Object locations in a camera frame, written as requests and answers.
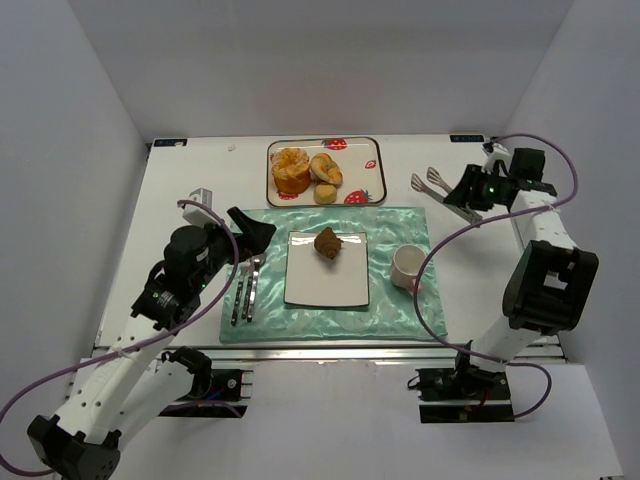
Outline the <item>silver metal tongs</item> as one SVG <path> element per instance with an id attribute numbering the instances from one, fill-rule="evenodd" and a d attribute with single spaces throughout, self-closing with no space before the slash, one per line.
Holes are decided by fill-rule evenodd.
<path id="1" fill-rule="evenodd" d="M 435 200 L 437 203 L 444 206 L 450 212 L 459 216 L 471 225 L 478 224 L 483 220 L 483 217 L 480 214 L 468 208 L 461 208 L 444 202 L 445 196 L 452 192 L 452 187 L 433 167 L 429 167 L 427 169 L 425 179 L 420 177 L 418 174 L 413 173 L 411 175 L 411 188 L 416 192 L 429 196 L 431 199 Z"/>

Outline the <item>brown chocolate croissant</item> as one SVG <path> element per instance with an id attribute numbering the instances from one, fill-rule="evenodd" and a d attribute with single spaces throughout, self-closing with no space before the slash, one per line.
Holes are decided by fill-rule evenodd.
<path id="1" fill-rule="evenodd" d="M 342 249 L 342 239 L 331 227 L 324 228 L 314 240 L 316 252 L 328 260 L 334 260 Z"/>

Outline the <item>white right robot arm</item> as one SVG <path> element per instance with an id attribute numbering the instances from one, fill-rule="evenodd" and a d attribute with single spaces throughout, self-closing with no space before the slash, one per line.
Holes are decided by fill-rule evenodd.
<path id="1" fill-rule="evenodd" d="M 522 255 L 502 299 L 501 317 L 456 357 L 459 374 L 494 379 L 529 344 L 578 324 L 599 267 L 567 233 L 555 187 L 543 180 L 543 151 L 483 146 L 484 165 L 466 167 L 445 204 L 473 211 L 502 205 Z"/>

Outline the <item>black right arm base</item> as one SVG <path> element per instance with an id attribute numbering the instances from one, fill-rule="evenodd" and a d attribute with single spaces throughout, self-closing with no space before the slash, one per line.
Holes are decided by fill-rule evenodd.
<path id="1" fill-rule="evenodd" d="M 485 381 L 458 375 L 453 368 L 418 369 L 407 381 L 418 394 L 422 424 L 513 422 L 514 411 L 506 375 Z"/>

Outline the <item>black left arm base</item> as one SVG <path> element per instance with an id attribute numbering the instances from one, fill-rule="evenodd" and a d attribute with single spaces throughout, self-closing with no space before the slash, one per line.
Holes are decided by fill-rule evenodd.
<path id="1" fill-rule="evenodd" d="M 253 393 L 254 370 L 210 363 L 193 379 L 189 392 L 159 414 L 174 418 L 241 419 Z"/>

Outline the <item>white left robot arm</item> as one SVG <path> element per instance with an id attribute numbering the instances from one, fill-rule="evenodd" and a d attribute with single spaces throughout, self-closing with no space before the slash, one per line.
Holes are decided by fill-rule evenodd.
<path id="1" fill-rule="evenodd" d="M 266 251 L 276 232 L 232 207 L 232 232 L 208 207 L 204 219 L 176 229 L 149 272 L 131 316 L 86 382 L 51 416 L 37 416 L 27 435 L 40 460 L 64 479 L 108 479 L 125 444 L 182 397 L 205 397 L 211 360 L 181 347 L 146 378 L 149 364 L 195 314 L 201 294 L 227 265 Z"/>

